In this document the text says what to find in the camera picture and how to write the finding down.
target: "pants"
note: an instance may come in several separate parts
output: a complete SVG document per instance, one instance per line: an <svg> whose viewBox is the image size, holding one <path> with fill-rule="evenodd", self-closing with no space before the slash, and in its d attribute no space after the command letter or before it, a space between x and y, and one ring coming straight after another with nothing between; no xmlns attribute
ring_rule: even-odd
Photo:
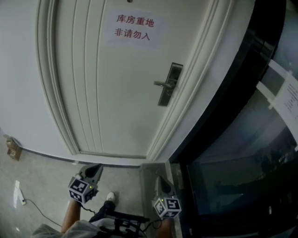
<svg viewBox="0 0 298 238"><path fill-rule="evenodd" d="M98 221L100 219L103 219L106 215L106 210L110 209L112 211L114 211L116 208L116 205L112 202L112 201L105 201L103 206L101 207L101 209L99 209L98 213L96 213L90 220L89 222L95 222Z"/></svg>

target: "paper notice on glass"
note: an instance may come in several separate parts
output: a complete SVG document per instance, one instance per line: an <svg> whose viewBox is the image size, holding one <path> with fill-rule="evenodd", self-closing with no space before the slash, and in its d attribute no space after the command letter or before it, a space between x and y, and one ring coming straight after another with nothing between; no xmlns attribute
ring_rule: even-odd
<svg viewBox="0 0 298 238"><path fill-rule="evenodd" d="M165 35L165 18L152 12L111 9L105 17L102 41L107 44L158 48Z"/></svg>
<svg viewBox="0 0 298 238"><path fill-rule="evenodd" d="M288 74L273 106L298 143L298 81Z"/></svg>

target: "foot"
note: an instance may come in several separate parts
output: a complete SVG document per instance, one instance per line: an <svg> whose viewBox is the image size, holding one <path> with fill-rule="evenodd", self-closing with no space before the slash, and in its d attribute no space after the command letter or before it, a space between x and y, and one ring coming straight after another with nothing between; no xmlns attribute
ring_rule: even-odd
<svg viewBox="0 0 298 238"><path fill-rule="evenodd" d="M116 195L113 192L109 192L107 195L107 201L112 201L113 203L115 203L116 200Z"/></svg>

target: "black door frame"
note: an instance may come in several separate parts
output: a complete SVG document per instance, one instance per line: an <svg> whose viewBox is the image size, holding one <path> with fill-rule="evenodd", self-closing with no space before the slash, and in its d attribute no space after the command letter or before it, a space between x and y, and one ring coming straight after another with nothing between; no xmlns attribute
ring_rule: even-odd
<svg viewBox="0 0 298 238"><path fill-rule="evenodd" d="M233 122L256 90L257 83L267 71L284 25L286 1L256 0L251 20L240 48L215 96L191 132L170 157L170 163L179 163L184 181L183 220L193 237L234 236L251 233L243 228L216 231L202 227L197 212L187 165L198 158ZM212 215L210 222L218 219ZM278 227L289 228L289 224Z"/></svg>

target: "wall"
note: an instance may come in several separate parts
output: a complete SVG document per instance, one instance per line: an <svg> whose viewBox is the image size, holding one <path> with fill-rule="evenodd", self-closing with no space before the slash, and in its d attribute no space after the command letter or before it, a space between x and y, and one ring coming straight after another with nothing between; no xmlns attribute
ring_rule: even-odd
<svg viewBox="0 0 298 238"><path fill-rule="evenodd" d="M236 2L230 24L190 110L158 161L166 161L192 129L228 71L247 28L254 1ZM140 165L143 159L70 155L43 94L36 62L36 0L0 1L0 127L32 151L65 159Z"/></svg>

